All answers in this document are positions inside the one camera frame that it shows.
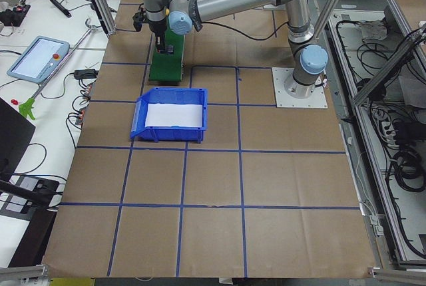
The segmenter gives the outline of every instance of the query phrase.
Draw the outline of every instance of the white paper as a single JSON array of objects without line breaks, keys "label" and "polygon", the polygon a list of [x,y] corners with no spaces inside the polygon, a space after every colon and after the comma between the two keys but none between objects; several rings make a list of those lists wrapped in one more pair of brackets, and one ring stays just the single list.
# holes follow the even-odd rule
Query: white paper
[{"label": "white paper", "polygon": [[200,128],[202,111],[199,104],[148,104],[145,126]]}]

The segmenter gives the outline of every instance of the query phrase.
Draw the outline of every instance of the metal bracket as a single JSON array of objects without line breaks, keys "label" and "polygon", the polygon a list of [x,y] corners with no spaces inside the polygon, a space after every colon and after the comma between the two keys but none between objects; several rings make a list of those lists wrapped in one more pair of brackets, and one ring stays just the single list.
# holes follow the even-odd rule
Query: metal bracket
[{"label": "metal bracket", "polygon": [[12,281],[15,279],[45,277],[47,276],[47,265],[0,268],[0,281]]},{"label": "metal bracket", "polygon": [[397,281],[416,285],[426,285],[426,273],[422,271],[394,271],[391,269],[369,268],[369,274],[378,281]]},{"label": "metal bracket", "polygon": [[[293,73],[293,68],[272,68],[274,78],[275,99],[278,108],[327,108],[323,87],[314,89],[309,98],[294,98],[287,93],[284,88],[284,81],[287,76]],[[321,84],[321,78],[318,77],[316,84]]]}]

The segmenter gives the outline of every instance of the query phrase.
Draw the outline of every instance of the blue bin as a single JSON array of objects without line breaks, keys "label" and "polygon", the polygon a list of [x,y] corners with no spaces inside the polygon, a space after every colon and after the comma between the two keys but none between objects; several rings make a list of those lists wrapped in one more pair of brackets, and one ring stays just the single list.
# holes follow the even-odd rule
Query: blue bin
[{"label": "blue bin", "polygon": [[[147,126],[149,104],[197,104],[202,109],[202,123],[197,127]],[[205,88],[154,88],[136,101],[131,138],[137,136],[151,141],[197,141],[204,139],[207,130],[207,90]]]}]

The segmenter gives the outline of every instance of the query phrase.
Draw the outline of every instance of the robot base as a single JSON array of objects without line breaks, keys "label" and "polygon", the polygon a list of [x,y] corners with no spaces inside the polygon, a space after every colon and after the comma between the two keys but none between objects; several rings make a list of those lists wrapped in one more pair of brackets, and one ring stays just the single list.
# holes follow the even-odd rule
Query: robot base
[{"label": "robot base", "polygon": [[[289,95],[284,88],[284,81],[290,74],[293,74],[293,68],[272,68],[275,99],[278,108],[328,108],[322,87],[314,88],[308,98],[300,99]],[[316,84],[320,83],[321,78],[318,78]]]}]

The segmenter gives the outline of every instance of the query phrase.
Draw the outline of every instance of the floor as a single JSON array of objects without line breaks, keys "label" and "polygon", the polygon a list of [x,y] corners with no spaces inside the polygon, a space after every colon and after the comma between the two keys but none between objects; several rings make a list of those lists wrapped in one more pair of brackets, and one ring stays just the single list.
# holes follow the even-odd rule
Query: floor
[{"label": "floor", "polygon": [[[342,0],[343,4],[350,4],[353,0]],[[358,5],[365,3],[369,5],[371,0],[356,0]],[[97,279],[96,285],[136,285],[144,283],[136,279]],[[149,285],[218,285],[217,279],[153,279],[151,281],[145,281]],[[371,286],[376,285],[377,281],[373,279],[275,279],[275,280],[255,280],[249,281],[249,284],[245,285],[350,285],[350,286]]]}]

